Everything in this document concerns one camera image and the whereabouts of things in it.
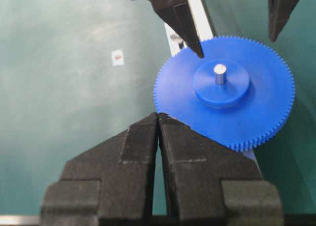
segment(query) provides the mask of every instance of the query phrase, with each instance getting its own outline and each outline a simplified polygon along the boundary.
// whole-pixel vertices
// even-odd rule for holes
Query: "gear teeth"
[[[292,107],[294,104],[294,100],[295,100],[295,80],[293,77],[293,74],[288,66],[288,64],[286,63],[286,61],[280,56],[280,54],[278,54],[275,50],[273,50],[271,47],[263,44],[260,41],[256,41],[250,38],[245,38],[245,37],[240,37],[240,36],[227,36],[227,35],[223,35],[223,36],[214,36],[212,39],[206,39],[201,41],[201,45],[203,46],[204,42],[208,42],[210,40],[216,40],[216,39],[236,39],[236,40],[245,40],[251,43],[255,43],[257,45],[260,45],[262,47],[265,47],[266,49],[268,49],[270,52],[272,52],[285,66],[289,78],[290,78],[290,85],[292,88],[292,94],[290,96],[289,99],[289,103],[288,103],[288,108],[286,109],[285,113],[283,114],[283,116],[281,116],[280,120],[277,121],[277,123],[271,127],[269,130],[267,130],[265,133],[261,134],[258,137],[255,137],[254,139],[250,139],[250,140],[246,140],[244,142],[241,143],[231,143],[231,144],[227,144],[226,147],[236,151],[236,152],[240,152],[240,151],[249,151],[252,150],[253,148],[256,148],[257,146],[265,143],[266,141],[268,141],[269,139],[271,139],[272,137],[274,137],[279,131],[280,129],[284,126],[284,124],[286,123],[291,111],[292,111]],[[170,57],[162,66],[162,68],[160,69],[160,71],[158,72],[157,76],[156,76],[156,80],[155,80],[155,84],[154,84],[154,91],[153,91],[153,98],[154,98],[154,104],[155,104],[155,108],[156,111],[159,113],[160,112],[160,108],[159,108],[159,104],[158,104],[158,97],[157,97],[157,91],[158,91],[158,80],[160,78],[160,76],[163,74],[164,69],[167,67],[167,64],[169,63],[169,61],[171,59],[176,58],[180,53],[185,52],[186,50],[188,50],[188,47],[183,48],[179,53],[175,54],[173,57]]]

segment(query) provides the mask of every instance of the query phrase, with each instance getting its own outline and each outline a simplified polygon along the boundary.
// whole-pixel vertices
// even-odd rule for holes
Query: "green table surface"
[[[218,35],[258,40],[290,66],[296,100],[284,128],[255,149],[265,179],[280,190],[287,214],[316,213],[316,0],[301,0],[274,43],[267,0],[204,0]]]
[[[123,66],[112,65],[117,49]],[[0,0],[0,214],[38,214],[68,159],[153,112],[169,56],[146,0]]]

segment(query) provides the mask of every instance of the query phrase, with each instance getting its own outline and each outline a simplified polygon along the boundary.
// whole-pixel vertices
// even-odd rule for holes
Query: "metal pin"
[[[226,66],[224,64],[217,64],[214,67],[215,82],[218,84],[223,84],[226,82]]]

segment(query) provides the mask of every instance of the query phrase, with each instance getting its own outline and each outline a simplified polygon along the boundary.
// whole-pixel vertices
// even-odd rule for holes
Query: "small white label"
[[[122,50],[118,49],[112,51],[111,58],[113,66],[124,65],[124,55]]]

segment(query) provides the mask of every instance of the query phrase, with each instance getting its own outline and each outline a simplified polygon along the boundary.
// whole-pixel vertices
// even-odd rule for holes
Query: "plastic gear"
[[[235,151],[272,138],[288,119],[295,83],[285,61],[266,45],[242,37],[202,42],[205,58],[183,49],[157,75],[154,102],[192,130]],[[214,65],[227,67],[216,84]]]

